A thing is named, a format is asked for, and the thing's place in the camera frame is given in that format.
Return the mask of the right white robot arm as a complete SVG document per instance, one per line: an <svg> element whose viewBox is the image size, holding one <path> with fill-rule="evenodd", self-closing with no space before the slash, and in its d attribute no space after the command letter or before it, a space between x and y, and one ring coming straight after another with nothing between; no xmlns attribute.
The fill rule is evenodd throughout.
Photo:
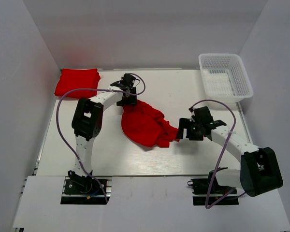
<svg viewBox="0 0 290 232"><path fill-rule="evenodd" d="M248 143L233 132L222 120L214 120L208 107L191 109L190 118L179 120L177 139L210 141L222 146L240 163L240 169L217 167L208 174L208 189L240 188L255 197L283 186L276 154L269 147Z"/></svg>

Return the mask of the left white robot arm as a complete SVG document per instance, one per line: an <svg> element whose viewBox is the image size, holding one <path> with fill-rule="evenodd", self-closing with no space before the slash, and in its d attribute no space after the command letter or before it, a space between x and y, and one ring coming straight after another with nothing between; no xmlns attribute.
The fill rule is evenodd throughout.
<svg viewBox="0 0 290 232"><path fill-rule="evenodd" d="M113 82L109 89L90 98L78 101L72 119L76 139L76 158L74 168L68 171L69 177L84 177L92 174L91 157L95 138L102 129L102 117L106 109L117 106L136 105L137 93L134 83L136 76L126 73L121 80Z"/></svg>

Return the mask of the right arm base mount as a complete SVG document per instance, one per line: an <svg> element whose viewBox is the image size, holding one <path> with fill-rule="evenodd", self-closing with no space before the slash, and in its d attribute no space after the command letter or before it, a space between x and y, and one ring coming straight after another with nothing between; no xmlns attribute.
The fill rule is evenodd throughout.
<svg viewBox="0 0 290 232"><path fill-rule="evenodd" d="M192 200L194 206L205 206L206 195L208 191L210 180L209 178L192 178L187 182L187 186L192 190ZM210 192L208 205L211 205L216 200L225 195L230 191L232 187L219 186L215 180ZM222 201L218 202L217 205L238 205L237 190L235 189Z"/></svg>

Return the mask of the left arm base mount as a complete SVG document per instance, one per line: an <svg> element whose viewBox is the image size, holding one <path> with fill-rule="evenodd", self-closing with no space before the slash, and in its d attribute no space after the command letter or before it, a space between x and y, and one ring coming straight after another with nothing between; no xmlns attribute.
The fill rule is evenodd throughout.
<svg viewBox="0 0 290 232"><path fill-rule="evenodd" d="M99 184L92 181L88 187L81 187L68 177L65 178L61 205L106 205L104 193Z"/></svg>

